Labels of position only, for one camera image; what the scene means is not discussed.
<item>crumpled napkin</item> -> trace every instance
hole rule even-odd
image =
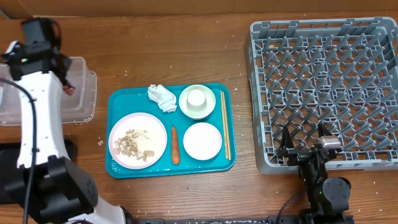
[[[163,112],[173,112],[177,109],[177,98],[175,95],[164,88],[163,85],[152,84],[148,87],[148,97],[155,101]]]

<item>dish rack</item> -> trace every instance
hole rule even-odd
[[[398,169],[398,28],[389,17],[254,22],[245,43],[256,164],[296,173],[276,150],[287,124],[312,147],[322,122],[343,152],[327,169]]]

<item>blue tray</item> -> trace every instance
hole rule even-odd
[[[204,84],[210,88],[216,96],[216,107],[214,111],[205,119],[193,120],[182,113],[180,107],[177,107],[175,112],[163,113],[157,106],[157,103],[149,100],[147,91],[148,88],[130,88],[115,91],[108,102],[108,127],[107,139],[112,130],[112,127],[124,116],[143,112],[149,113],[157,117],[165,126],[167,131],[167,146],[163,156],[153,165],[144,169],[127,169],[119,165],[113,160],[109,152],[108,144],[106,144],[106,158],[105,166],[108,173],[114,178],[129,178],[129,177],[157,177],[163,175],[178,175],[178,174],[197,174],[201,172],[216,172],[230,169],[236,160],[236,147],[234,126],[232,120],[231,99],[228,89],[219,83]],[[175,94],[178,98],[182,90],[189,85],[166,86],[168,90]],[[229,145],[231,148],[231,161],[225,158],[225,144],[221,147],[220,152],[214,158],[208,161],[198,161],[190,157],[183,147],[183,136],[185,131],[193,124],[198,122],[207,122],[214,125],[221,133],[224,139],[223,119],[221,115],[221,96],[220,91],[225,94],[226,113],[228,117],[228,131],[229,131]],[[171,144],[172,144],[172,126],[175,126],[178,134],[178,145],[180,147],[181,162],[179,165],[174,165],[171,160]]]

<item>wooden chopstick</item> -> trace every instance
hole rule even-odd
[[[221,111],[223,113],[225,158],[230,161],[231,160],[231,148],[229,145],[228,119],[227,119],[227,115],[226,115],[225,95],[224,95],[223,91],[221,91]]]

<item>brown wooden tabletop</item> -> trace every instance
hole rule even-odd
[[[62,52],[82,56],[98,76],[95,117],[63,125],[78,146],[77,164],[93,176],[99,194],[137,218],[266,218],[276,215],[302,189],[297,175],[264,175],[256,168],[251,126],[251,95],[243,43],[254,21],[389,16],[398,11],[232,14],[58,19]],[[0,21],[0,52],[23,40],[20,21]],[[105,170],[108,98],[120,88],[151,83],[182,85],[220,82],[231,92],[237,159],[227,172],[118,180]],[[1,142],[20,141],[20,127],[0,127]],[[397,223],[398,171],[334,171],[351,183],[350,210],[356,223]],[[297,214],[308,205],[289,205]],[[0,206],[0,223],[21,223],[18,205]]]

